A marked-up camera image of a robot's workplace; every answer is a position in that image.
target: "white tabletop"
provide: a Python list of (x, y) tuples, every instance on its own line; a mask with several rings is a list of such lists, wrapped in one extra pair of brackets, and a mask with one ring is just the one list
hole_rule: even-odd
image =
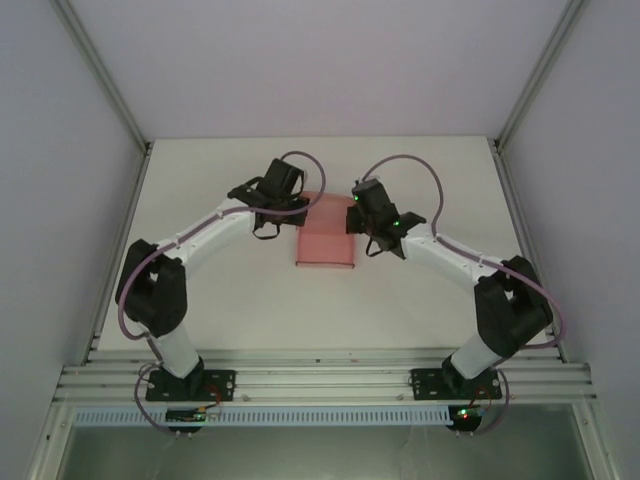
[[(327, 191), (348, 195), (374, 162), (409, 153), (441, 177), (441, 232), (489, 255), (519, 253), (487, 141), (483, 137), (341, 137), (159, 140), (155, 143), (128, 242), (153, 243), (209, 214), (233, 187), (262, 175), (289, 150), (315, 155)], [(307, 189), (319, 176), (305, 158)], [(429, 172), (399, 160), (380, 175), (399, 211), (428, 220), (437, 207)], [(243, 238), (213, 256), (188, 281), (187, 331), (198, 349), (356, 349), (459, 347), (476, 331), (473, 292), (392, 254), (364, 255), (353, 270), (295, 266), (294, 227), (272, 241)], [(536, 339), (543, 340), (541, 334)], [(118, 330), (112, 303), (100, 350), (139, 350)]]

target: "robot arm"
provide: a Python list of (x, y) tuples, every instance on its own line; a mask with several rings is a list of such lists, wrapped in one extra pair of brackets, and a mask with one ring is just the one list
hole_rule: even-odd
[[(428, 265), (462, 288), (473, 289), (478, 333), (442, 365), (443, 377), (452, 391), (468, 388), (483, 371), (513, 356), (551, 323), (551, 310), (544, 297), (492, 267), (502, 265), (505, 270), (516, 271), (539, 283), (533, 267), (524, 258), (516, 256), (503, 261), (443, 235), (434, 237), (424, 218), (413, 212), (398, 213), (377, 179), (357, 184), (352, 194), (356, 205), (347, 212), (347, 232), (369, 236), (368, 256), (390, 251), (404, 260)], [(374, 243), (379, 250), (371, 253)], [(470, 255), (462, 256), (450, 246)]]
[[(183, 232), (150, 244), (138, 240), (125, 258), (116, 303), (124, 302), (127, 316), (148, 332), (152, 348), (162, 358), (163, 370), (177, 379), (197, 377), (203, 368), (182, 323), (187, 313), (187, 278), (213, 253), (237, 238), (254, 233), (266, 223), (304, 225), (306, 211), (278, 215), (307, 206), (309, 199), (292, 194), (304, 172), (282, 160), (273, 160), (264, 177), (256, 177), (228, 194), (210, 215)], [(123, 298), (125, 284), (134, 270), (159, 250), (135, 277)]]

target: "glass panel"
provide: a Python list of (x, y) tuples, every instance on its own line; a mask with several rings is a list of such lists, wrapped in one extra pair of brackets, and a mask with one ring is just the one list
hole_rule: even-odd
[(591, 479), (569, 407), (514, 406), (493, 432), (444, 427), (77, 428), (62, 480)]

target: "cable tie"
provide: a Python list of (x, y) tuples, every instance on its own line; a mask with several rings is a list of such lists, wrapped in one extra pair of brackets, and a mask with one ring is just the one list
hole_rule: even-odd
[(176, 233), (176, 234), (173, 236), (173, 244), (175, 245), (175, 247), (174, 247), (174, 248), (175, 248), (176, 250), (180, 250), (180, 246), (182, 245), (182, 241), (180, 240), (180, 234), (179, 234), (179, 233)]

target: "white wall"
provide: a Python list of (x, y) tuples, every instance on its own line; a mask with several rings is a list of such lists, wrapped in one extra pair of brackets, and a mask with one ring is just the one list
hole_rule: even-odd
[(89, 333), (138, 153), (48, 2), (0, 5), (0, 478)]
[(149, 138), (495, 136), (565, 0), (74, 0)]
[(542, 268), (640, 478), (640, 2), (591, 2), (508, 151)]

